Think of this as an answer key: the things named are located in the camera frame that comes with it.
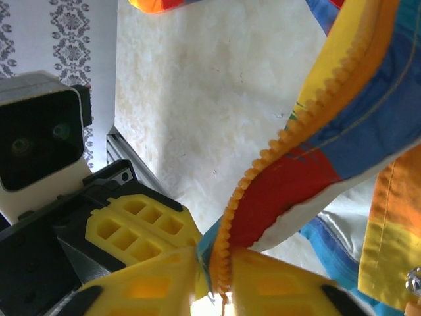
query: red fabric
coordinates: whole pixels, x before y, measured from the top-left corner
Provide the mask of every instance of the red fabric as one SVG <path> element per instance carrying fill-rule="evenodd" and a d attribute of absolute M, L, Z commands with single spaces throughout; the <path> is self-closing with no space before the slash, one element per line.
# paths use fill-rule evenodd
<path fill-rule="evenodd" d="M 184 3 L 184 0 L 162 0 L 162 9 L 168 10 L 179 7 Z"/>
<path fill-rule="evenodd" d="M 341 8 L 345 0 L 330 0 L 336 7 Z"/>
<path fill-rule="evenodd" d="M 252 181 L 232 221 L 231 245 L 253 245 L 279 215 L 341 180 L 320 150 L 294 159 L 304 152 L 294 149 Z"/>

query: zipper teeth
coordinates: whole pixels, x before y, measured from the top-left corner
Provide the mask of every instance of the zipper teeth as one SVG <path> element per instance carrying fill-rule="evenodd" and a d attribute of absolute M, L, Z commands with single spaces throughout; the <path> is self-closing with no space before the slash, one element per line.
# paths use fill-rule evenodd
<path fill-rule="evenodd" d="M 313 128 L 311 126 L 314 127 L 317 124 L 317 122 L 313 121 L 313 118 L 323 110 L 325 105 L 344 86 L 364 57 L 374 33 L 375 23 L 370 23 L 370 21 L 375 21 L 377 11 L 375 8 L 370 7 L 378 7 L 379 4 L 379 1 L 366 2 L 367 8 L 365 10 L 370 12 L 370 14 L 364 14 L 361 18 L 360 27 L 355 34 L 351 48 L 346 52 L 346 56 L 340 60 L 340 68 L 332 71 L 332 77 L 324 82 L 324 90 L 319 89 L 316 91 L 316 99 L 308 100 L 305 103 L 306 109 L 297 113 L 297 120 L 290 120 L 287 124 L 287 129 L 278 132 L 278 139 L 269 141 L 269 149 L 264 149 L 260 152 L 260 157 L 252 162 L 252 167 L 245 171 L 244 177 L 238 182 L 237 188 L 229 199 L 221 218 L 218 236 L 214 244 L 214 254 L 216 256 L 214 262 L 216 272 L 215 290 L 223 298 L 230 291 L 231 284 L 229 249 L 231 223 L 245 190 L 267 166 L 297 147 L 312 134 Z"/>

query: white camera housing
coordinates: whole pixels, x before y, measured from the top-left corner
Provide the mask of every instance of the white camera housing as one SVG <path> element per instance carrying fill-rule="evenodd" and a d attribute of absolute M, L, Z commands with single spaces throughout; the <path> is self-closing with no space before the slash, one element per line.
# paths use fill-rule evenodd
<path fill-rule="evenodd" d="M 14 225 L 83 187 L 79 93 L 44 72 L 0 80 L 0 213 Z"/>

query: camera lens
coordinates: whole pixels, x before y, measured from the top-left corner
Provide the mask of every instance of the camera lens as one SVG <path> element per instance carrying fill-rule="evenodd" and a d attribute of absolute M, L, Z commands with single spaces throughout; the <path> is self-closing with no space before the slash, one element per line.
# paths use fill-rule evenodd
<path fill-rule="evenodd" d="M 27 138 L 18 138 L 12 144 L 12 153 L 16 156 L 23 155 L 30 147 L 31 143 Z"/>
<path fill-rule="evenodd" d="M 67 140 L 70 136 L 70 126 L 68 124 L 58 124 L 53 129 L 53 135 L 56 138 Z"/>

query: patterned wallpaper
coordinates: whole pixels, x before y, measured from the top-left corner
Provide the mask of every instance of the patterned wallpaper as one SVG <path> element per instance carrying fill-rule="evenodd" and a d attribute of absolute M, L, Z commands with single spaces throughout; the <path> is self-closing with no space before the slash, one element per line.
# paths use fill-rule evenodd
<path fill-rule="evenodd" d="M 116 1 L 0 0 L 0 79 L 46 70 L 67 85 L 91 84 L 84 157 L 94 171 L 106 164 L 114 122 L 116 8 Z"/>

